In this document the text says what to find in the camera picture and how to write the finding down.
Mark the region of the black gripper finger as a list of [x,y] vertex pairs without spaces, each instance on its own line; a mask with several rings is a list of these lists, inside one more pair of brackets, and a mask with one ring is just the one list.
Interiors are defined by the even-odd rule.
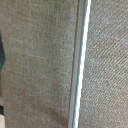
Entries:
[[2,67],[4,65],[5,59],[6,59],[5,58],[5,52],[4,52],[2,37],[1,37],[1,33],[0,33],[0,72],[1,72]]

